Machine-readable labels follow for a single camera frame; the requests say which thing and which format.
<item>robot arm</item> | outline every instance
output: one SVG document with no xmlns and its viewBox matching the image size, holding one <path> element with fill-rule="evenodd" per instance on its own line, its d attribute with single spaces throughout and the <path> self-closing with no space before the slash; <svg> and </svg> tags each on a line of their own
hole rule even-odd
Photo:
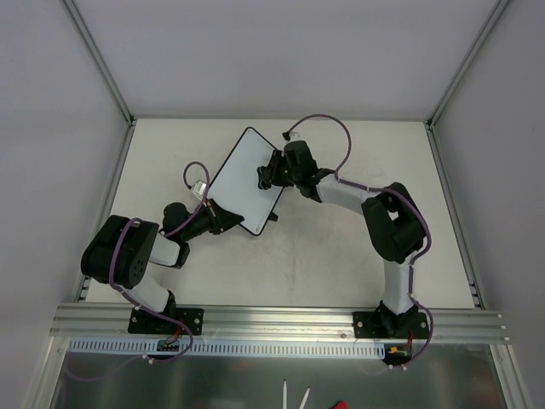
<svg viewBox="0 0 545 409">
<path fill-rule="evenodd" d="M 146 274 L 147 264 L 181 268 L 189 255 L 187 241 L 204 232 L 226 232 L 244 218 L 222 209 L 213 199 L 205 200 L 204 206 L 179 232 L 175 232 L 176 228 L 190 216 L 186 206 L 169 204 L 163 214 L 163 234 L 157 223 L 141 221 L 129 228 L 118 253 L 116 244 L 129 218 L 110 216 L 83 253 L 81 269 L 84 275 L 111 285 L 138 305 L 175 318 L 174 295 Z M 115 268 L 110 277 L 112 261 Z"/>
<path fill-rule="evenodd" d="M 333 170 L 317 166 L 304 141 L 291 141 L 283 151 L 275 151 L 268 166 L 257 173 L 261 189 L 295 186 L 306 198 L 339 205 L 364 217 L 371 243 L 384 259 L 385 274 L 383 299 L 367 325 L 390 337 L 404 331 L 418 311 L 410 298 L 410 259 L 422 248 L 425 237 L 422 225 L 398 197 L 416 208 L 405 187 L 396 182 L 383 189 L 363 189 L 356 182 L 338 180 Z"/>
</svg>

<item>tablet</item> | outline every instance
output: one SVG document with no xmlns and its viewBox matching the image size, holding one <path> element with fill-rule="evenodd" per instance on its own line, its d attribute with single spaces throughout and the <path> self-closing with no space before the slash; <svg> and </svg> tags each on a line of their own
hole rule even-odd
<svg viewBox="0 0 545 409">
<path fill-rule="evenodd" d="M 244 217 L 240 225 L 258 236 L 284 190 L 257 187 L 257 168 L 267 166 L 276 148 L 253 128 L 246 128 L 210 183 L 208 197 L 225 210 Z"/>
</svg>

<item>cable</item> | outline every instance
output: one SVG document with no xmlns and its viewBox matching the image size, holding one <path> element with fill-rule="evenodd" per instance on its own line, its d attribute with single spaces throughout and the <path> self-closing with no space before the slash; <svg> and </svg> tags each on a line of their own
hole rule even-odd
<svg viewBox="0 0 545 409">
<path fill-rule="evenodd" d="M 187 164 L 186 168 L 184 169 L 183 179 L 184 179 L 184 183 L 186 184 L 186 187 L 188 189 L 191 189 L 191 185 L 189 183 L 187 183 L 187 178 L 186 177 L 187 177 L 187 171 L 194 164 L 196 164 L 197 166 L 200 166 L 201 169 L 204 170 L 204 174 L 206 176 L 206 187 L 204 188 L 203 198 L 201 199 L 201 201 L 199 202 L 198 206 L 195 208 L 193 213 L 187 218 L 187 220 L 185 220 L 180 226 L 178 226 L 177 228 L 175 228 L 171 232 L 165 233 L 164 237 L 170 237 L 170 236 L 180 232 L 180 230 L 182 230 L 185 226 L 187 226 L 189 224 L 189 222 L 191 220 L 193 220 L 193 218 L 197 215 L 198 211 L 201 210 L 201 207 L 203 207 L 203 205 L 204 205 L 204 201 L 206 200 L 206 196 L 208 195 L 208 190 L 210 188 L 210 174 L 209 174 L 208 169 L 206 168 L 206 166 L 204 166 L 204 164 L 202 164 L 201 162 L 198 162 L 197 160 L 195 160 L 193 162 L 190 162 L 189 164 Z"/>
<path fill-rule="evenodd" d="M 204 204 L 204 201 L 206 200 L 206 196 L 208 194 L 208 190 L 209 190 L 209 182 L 210 182 L 210 176 L 209 176 L 209 172 L 208 172 L 208 169 L 206 168 L 206 166 L 204 166 L 204 164 L 202 164 L 201 162 L 198 162 L 198 161 L 193 161 L 189 164 L 187 164 L 186 168 L 184 169 L 184 173 L 183 173 L 183 180 L 184 180 L 184 183 L 185 185 L 188 187 L 188 188 L 191 188 L 191 186 L 187 183 L 187 178 L 186 178 L 186 175 L 187 175 L 187 170 L 193 166 L 193 165 L 198 165 L 200 166 L 203 170 L 204 170 L 204 174 L 206 175 L 206 188 L 204 189 L 204 194 L 203 194 L 203 198 L 201 199 L 200 203 L 198 204 L 198 206 L 195 208 L 195 211 L 187 218 L 187 220 L 185 220 L 179 227 L 177 227 L 176 229 L 174 229 L 173 231 L 169 232 L 169 233 L 166 233 L 164 235 L 164 237 L 169 237 L 173 234 L 176 234 L 178 233 L 180 230 L 182 230 L 194 217 L 195 215 L 197 215 L 198 211 L 201 209 L 201 207 L 203 206 Z M 115 267 L 116 267 L 116 262 L 118 260 L 118 256 L 119 256 L 119 252 L 121 251 L 121 246 L 123 244 L 123 241 L 125 239 L 125 236 L 127 235 L 127 232 L 129 231 L 129 229 L 134 225 L 136 224 L 137 222 L 141 222 L 141 219 L 139 218 L 134 218 L 134 219 L 131 219 L 124 227 L 123 227 L 123 230 L 121 231 L 121 234 L 119 235 L 119 239 L 118 239 L 118 242 L 116 243 L 115 245 L 115 248 L 114 248 L 114 251 L 113 251 L 113 254 L 112 254 L 112 261 L 110 262 L 110 270 L 109 270 L 109 273 L 108 273 L 108 284 L 110 285 L 110 287 L 117 291 L 117 292 L 120 292 L 121 295 L 123 296 L 123 298 L 125 298 L 125 300 L 127 300 L 128 302 L 132 303 L 133 305 L 135 305 L 136 308 L 139 308 L 141 309 L 142 311 L 150 314 L 150 315 L 153 315 L 154 317 L 157 317 L 161 320 L 165 320 L 165 321 L 168 321 L 168 322 L 171 322 L 173 324 L 176 324 L 177 326 L 177 330 L 175 332 L 175 335 L 179 335 L 180 332 L 181 332 L 181 329 L 183 329 L 186 334 L 189 336 L 189 344 L 178 354 L 170 357 L 170 358 L 166 358 L 164 360 L 154 360 L 154 359 L 151 359 L 149 360 L 148 362 L 150 363 L 160 363 L 160 364 L 166 364 L 166 363 L 169 363 L 169 362 L 172 362 L 174 360 L 178 360 L 183 354 L 185 354 L 187 351 L 189 351 L 192 346 L 193 346 L 193 334 L 191 333 L 191 330 L 187 327 L 187 325 L 185 325 L 183 322 L 181 321 L 178 321 L 178 320 L 174 320 L 174 319 L 171 319 L 170 317 L 167 317 L 165 315 L 162 315 L 160 313 L 157 313 L 155 311 L 152 311 L 151 309 L 149 309 L 148 307 L 144 306 L 144 305 L 141 305 L 139 302 L 137 302 L 136 300 L 134 300 L 131 296 L 129 296 L 123 289 L 123 287 L 119 286 L 119 285 L 116 285 L 113 281 L 113 276 L 114 276 L 114 273 L 115 273 Z M 110 376 L 114 375 L 115 373 L 119 372 L 120 370 L 122 370 L 124 367 L 126 367 L 128 364 L 130 364 L 131 362 L 135 361 L 135 360 L 141 360 L 141 359 L 147 359 L 147 355 L 144 354 L 144 355 L 135 355 L 129 359 L 127 359 L 124 363 L 122 363 L 120 366 L 118 366 L 116 369 L 114 369 L 113 371 L 111 372 L 108 372 L 106 375 L 101 375 L 99 377 L 80 377 L 78 375 L 75 375 L 73 374 L 70 369 L 69 369 L 69 365 L 68 365 L 68 356 L 66 357 L 66 360 L 65 360 L 65 365 L 64 365 L 64 371 L 66 373 L 66 375 L 68 375 L 69 377 L 71 377 L 72 379 L 76 380 L 76 381 L 79 381 L 79 382 L 85 382 L 85 383 L 90 383 L 90 382 L 97 382 L 97 381 L 101 381 L 101 380 L 104 380 L 104 379 L 108 379 Z"/>
<path fill-rule="evenodd" d="M 422 304 L 420 304 L 415 299 L 414 293 L 413 293 L 414 275 L 415 275 L 414 264 L 420 257 L 424 256 L 429 251 L 429 249 L 432 247 L 432 234 L 430 233 L 429 227 L 428 227 L 426 221 L 424 220 L 424 217 L 422 217 L 422 214 L 420 213 L 420 211 L 418 211 L 418 209 L 405 196 L 403 196 L 401 193 L 396 192 L 395 190 L 389 189 L 387 187 L 368 187 L 368 186 L 366 186 L 366 185 L 364 185 L 362 183 L 357 183 L 355 181 L 348 181 L 346 179 L 341 179 L 339 177 L 339 171 L 341 170 L 342 166 L 344 166 L 344 164 L 348 161 L 348 158 L 350 157 L 350 153 L 352 152 L 352 137 L 350 136 L 350 131 L 348 130 L 348 127 L 339 118 L 333 117 L 333 116 L 328 115 L 326 113 L 314 113 L 314 114 L 311 114 L 311 115 L 307 115 L 306 117 L 301 118 L 300 120 L 298 120 L 287 131 L 287 134 L 290 134 L 291 132 L 293 132 L 293 130 L 297 126 L 299 126 L 300 124 L 302 124 L 303 122 L 305 122 L 305 121 L 307 121 L 308 119 L 311 119 L 311 118 L 327 118 L 327 119 L 331 119 L 332 121 L 337 122 L 344 129 L 345 133 L 347 134 L 347 139 L 348 139 L 347 154 L 345 155 L 344 159 L 339 163 L 339 165 L 335 169 L 335 178 L 337 179 L 337 181 L 339 183 L 342 183 L 344 185 L 348 185 L 348 186 L 351 186 L 351 187 L 356 187 L 358 189 L 362 189 L 362 190 L 365 190 L 365 191 L 370 192 L 370 193 L 389 193 L 389 194 L 392 194 L 393 196 L 398 198 L 407 208 L 409 208 L 409 210 L 412 212 L 413 215 L 415 215 L 416 219 L 419 221 L 419 223 L 421 224 L 421 226 L 422 226 L 422 228 L 424 230 L 424 235 L 426 236 L 426 246 L 421 251 L 416 253 L 409 261 L 409 298 L 419 309 L 421 309 L 422 311 L 424 311 L 426 313 L 426 315 L 427 315 L 427 317 L 429 319 L 429 335 L 428 335 L 427 340 L 424 343 L 423 347 L 420 349 L 420 351 L 418 351 L 418 353 L 415 356 L 413 356 L 412 359 L 409 362 L 407 362 L 407 364 L 409 364 L 410 362 L 413 362 L 419 356 L 422 355 L 422 353 L 427 349 L 428 345 L 430 344 L 430 342 L 432 340 L 432 336 L 433 336 L 433 316 L 432 316 L 432 313 L 428 308 L 424 307 Z"/>
</svg>

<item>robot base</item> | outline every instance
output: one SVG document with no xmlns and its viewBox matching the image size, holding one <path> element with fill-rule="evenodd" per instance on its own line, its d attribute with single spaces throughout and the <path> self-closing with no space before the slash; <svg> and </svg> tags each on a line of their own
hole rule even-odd
<svg viewBox="0 0 545 409">
<path fill-rule="evenodd" d="M 203 333 L 204 310 L 201 308 L 177 308 L 175 320 L 181 320 L 191 330 L 194 336 Z M 177 325 L 161 320 L 142 310 L 133 309 L 130 314 L 129 334 L 172 335 Z M 180 335 L 186 335 L 182 329 Z"/>
</svg>

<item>aluminum frame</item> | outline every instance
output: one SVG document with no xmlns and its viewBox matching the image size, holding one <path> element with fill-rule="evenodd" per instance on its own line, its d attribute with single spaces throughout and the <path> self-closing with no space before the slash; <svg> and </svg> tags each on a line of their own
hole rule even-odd
<svg viewBox="0 0 545 409">
<path fill-rule="evenodd" d="M 496 4 L 492 8 L 491 12 L 488 14 L 485 23 L 479 30 L 477 37 L 473 40 L 469 50 L 466 55 L 463 57 L 462 63 L 458 66 L 454 77 L 451 79 L 449 86 L 441 96 L 439 104 L 435 108 L 432 117 L 429 119 L 431 128 L 433 129 L 435 124 L 439 121 L 439 118 L 449 106 L 450 101 L 456 94 L 460 85 L 462 85 L 463 80 L 467 76 L 469 70 L 473 66 L 473 63 L 479 56 L 481 50 L 485 46 L 486 40 L 490 38 L 491 34 L 496 29 L 500 19 L 503 17 L 504 13 L 508 9 L 508 6 L 513 0 L 496 0 Z"/>
<path fill-rule="evenodd" d="M 183 307 L 204 309 L 202 339 L 396 342 L 383 338 L 357 340 L 354 337 L 352 313 L 373 311 L 373 308 Z M 132 305 L 127 303 L 64 303 L 57 308 L 50 335 L 142 338 L 142 335 L 127 332 L 131 310 Z M 433 309 L 432 314 L 433 343 L 504 345 L 510 341 L 503 317 L 497 311 Z"/>
<path fill-rule="evenodd" d="M 484 47 L 492 31 L 496 28 L 511 1 L 497 0 L 461 65 L 456 70 L 433 116 L 428 121 L 431 127 L 427 127 L 430 147 L 447 201 L 447 207 L 462 254 L 464 267 L 468 273 L 469 284 L 475 288 L 475 295 L 479 300 L 479 304 L 476 303 L 476 305 L 483 308 L 486 304 L 482 293 L 482 286 L 479 285 L 479 276 L 474 271 L 471 262 L 472 257 L 464 239 L 463 228 L 456 211 L 456 204 L 450 191 L 448 176 L 445 173 L 445 167 L 439 153 L 438 141 L 436 135 L 433 133 L 433 129 L 443 111 L 448 107 L 456 90 L 463 83 L 474 60 Z M 129 130 L 125 135 L 120 150 L 118 162 L 112 173 L 109 188 L 100 207 L 100 214 L 97 217 L 94 228 L 95 233 L 112 208 L 113 199 L 115 198 L 123 165 L 129 150 L 132 133 L 134 132 L 135 117 L 123 98 L 75 0 L 60 0 L 60 2 L 74 24 L 79 37 L 83 40 L 83 45 L 92 57 L 119 111 L 129 125 Z M 146 115 L 141 115 L 140 118 L 146 118 Z M 39 409 L 49 407 L 54 396 L 55 385 L 60 375 L 70 336 L 104 336 L 108 334 L 121 338 L 132 337 L 126 333 L 125 328 L 129 318 L 130 306 L 78 302 L 85 298 L 85 286 L 86 281 L 82 280 L 78 286 L 75 302 L 61 304 L 57 310 L 57 315 L 55 316 L 50 332 L 51 338 L 49 339 L 47 354 L 39 368 L 41 377 L 37 383 L 31 386 L 25 407 Z M 351 335 L 353 334 L 351 312 L 364 309 L 216 306 L 204 308 L 206 309 L 204 321 L 205 337 L 212 337 L 214 339 L 273 339 L 290 341 L 297 339 L 309 341 L 319 338 L 335 340 L 335 342 L 339 343 L 356 342 L 353 335 Z M 436 321 L 436 332 L 433 337 L 433 343 L 489 344 L 496 365 L 498 380 L 508 407 L 533 407 L 525 386 L 521 382 L 519 370 L 514 359 L 512 347 L 509 345 L 509 337 L 501 314 L 481 309 L 433 310 L 432 312 Z"/>
<path fill-rule="evenodd" d="M 104 80 L 108 91 L 112 95 L 113 100 L 118 106 L 121 115 L 123 115 L 125 122 L 131 125 L 134 119 L 133 114 L 131 113 L 127 102 L 123 98 L 123 95 L 121 94 L 121 91 L 119 90 L 116 81 L 113 79 L 110 68 L 108 68 L 106 61 L 102 56 L 102 53 L 96 45 L 95 39 L 93 38 L 91 31 L 87 27 L 87 23 L 85 23 L 85 19 L 79 11 L 79 7 L 77 6 L 75 0 L 60 0 L 60 2 L 65 8 L 68 17 L 72 21 L 77 33 L 79 34 L 79 37 L 82 39 L 83 45 L 93 59 L 93 62 L 96 65 L 99 74 L 102 76 L 102 79 Z"/>
</svg>

